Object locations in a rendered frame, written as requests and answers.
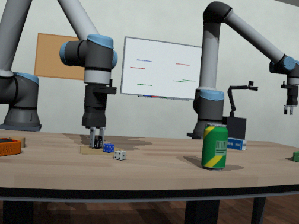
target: table leg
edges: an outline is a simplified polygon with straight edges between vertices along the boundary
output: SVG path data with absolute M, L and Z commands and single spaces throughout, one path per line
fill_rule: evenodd
M 3 201 L 3 224 L 33 224 L 32 201 Z
M 217 224 L 219 200 L 187 201 L 185 224 Z
M 255 197 L 252 210 L 252 224 L 262 224 L 266 197 Z

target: whiteboard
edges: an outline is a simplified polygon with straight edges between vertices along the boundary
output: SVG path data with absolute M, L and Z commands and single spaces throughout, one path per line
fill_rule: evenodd
M 120 94 L 194 100 L 202 48 L 125 37 Z

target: white wall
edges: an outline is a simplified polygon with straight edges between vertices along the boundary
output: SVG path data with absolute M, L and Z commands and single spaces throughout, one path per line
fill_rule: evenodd
M 114 40 L 119 61 L 112 70 L 116 95 L 108 95 L 106 135 L 189 138 L 197 114 L 192 101 L 159 100 L 120 95 L 125 36 L 202 45 L 206 6 L 221 1 L 288 56 L 299 59 L 299 8 L 273 0 L 80 0 L 100 34 Z M 0 14 L 6 0 L 0 0 Z M 57 0 L 33 0 L 15 55 L 13 72 L 34 74 L 37 33 L 75 36 Z M 82 81 L 40 77 L 38 114 L 41 132 L 83 133 Z M 254 81 L 258 92 L 233 91 L 236 117 L 247 118 L 247 140 L 265 140 L 299 147 L 299 108 L 283 115 L 287 91 L 285 75 L 269 72 L 269 59 L 226 24 L 221 25 L 217 89 L 225 93 L 229 115 L 230 85 Z M 4 120 L 8 105 L 0 105 Z

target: wooden block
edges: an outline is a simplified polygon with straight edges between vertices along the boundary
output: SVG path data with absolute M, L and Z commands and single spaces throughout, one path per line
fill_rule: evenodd
M 25 148 L 25 137 L 12 136 L 10 139 L 21 141 L 21 148 Z
M 123 150 L 121 148 L 114 147 L 115 150 Z M 87 145 L 80 146 L 80 154 L 89 154 L 89 155 L 106 155 L 114 156 L 114 152 L 103 152 L 103 148 L 90 148 Z
M 21 141 L 13 140 L 13 142 L 0 143 L 0 156 L 14 155 L 21 153 Z
M 38 34 L 34 75 L 49 78 L 84 80 L 84 67 L 67 66 L 59 57 L 61 45 L 77 37 Z

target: green can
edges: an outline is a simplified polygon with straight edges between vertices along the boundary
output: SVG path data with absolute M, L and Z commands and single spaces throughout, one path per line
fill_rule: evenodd
M 225 167 L 228 130 L 226 125 L 208 123 L 203 133 L 202 167 L 221 171 Z

